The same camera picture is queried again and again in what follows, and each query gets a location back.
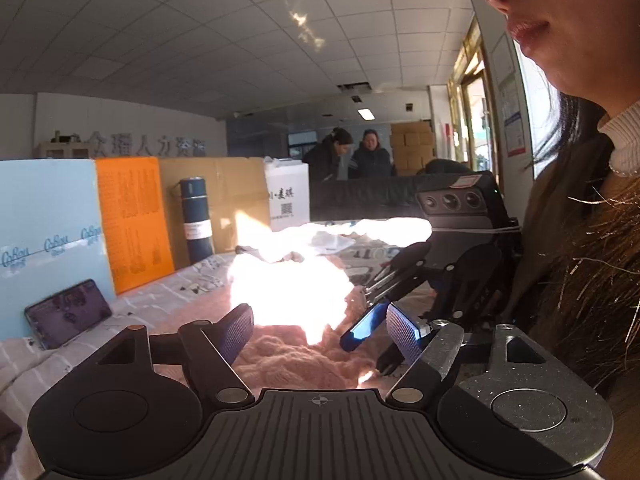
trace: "smartphone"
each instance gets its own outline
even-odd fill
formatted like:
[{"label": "smartphone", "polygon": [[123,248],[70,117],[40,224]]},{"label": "smartphone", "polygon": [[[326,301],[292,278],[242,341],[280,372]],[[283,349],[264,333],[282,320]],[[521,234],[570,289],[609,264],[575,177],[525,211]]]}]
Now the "smartphone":
[{"label": "smartphone", "polygon": [[45,350],[60,348],[111,316],[94,280],[78,283],[24,309],[34,337]]}]

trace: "person in black jacket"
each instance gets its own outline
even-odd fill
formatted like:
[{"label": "person in black jacket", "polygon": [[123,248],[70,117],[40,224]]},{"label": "person in black jacket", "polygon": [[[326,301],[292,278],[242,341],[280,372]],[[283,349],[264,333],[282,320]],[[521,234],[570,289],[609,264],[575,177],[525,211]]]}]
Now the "person in black jacket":
[{"label": "person in black jacket", "polygon": [[396,176],[398,172],[391,163],[389,152],[380,146],[376,130],[366,130],[360,147],[349,164],[349,178],[383,178]]},{"label": "person in black jacket", "polygon": [[340,156],[349,153],[352,145],[353,137],[347,130],[334,128],[302,158],[302,162],[309,165],[309,181],[337,180]]}]

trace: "white box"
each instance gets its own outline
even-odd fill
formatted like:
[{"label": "white box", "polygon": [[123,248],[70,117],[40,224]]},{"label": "white box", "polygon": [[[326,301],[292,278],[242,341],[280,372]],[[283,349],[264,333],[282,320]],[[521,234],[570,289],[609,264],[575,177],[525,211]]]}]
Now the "white box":
[{"label": "white box", "polygon": [[264,159],[269,190],[271,230],[308,224],[309,166],[300,160]]}]

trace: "drop ceiling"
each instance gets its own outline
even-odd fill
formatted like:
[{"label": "drop ceiling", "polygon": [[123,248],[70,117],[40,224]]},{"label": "drop ceiling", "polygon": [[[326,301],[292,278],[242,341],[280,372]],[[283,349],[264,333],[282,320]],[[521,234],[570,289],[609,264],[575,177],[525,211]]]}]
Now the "drop ceiling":
[{"label": "drop ceiling", "polygon": [[444,84],[470,0],[0,0],[0,92],[214,117]]}]

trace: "orange paper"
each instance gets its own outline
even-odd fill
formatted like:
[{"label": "orange paper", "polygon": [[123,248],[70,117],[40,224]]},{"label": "orange paper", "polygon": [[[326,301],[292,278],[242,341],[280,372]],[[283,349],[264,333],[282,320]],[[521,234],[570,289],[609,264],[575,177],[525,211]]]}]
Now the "orange paper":
[{"label": "orange paper", "polygon": [[116,294],[174,272],[158,160],[100,158],[95,165]]}]

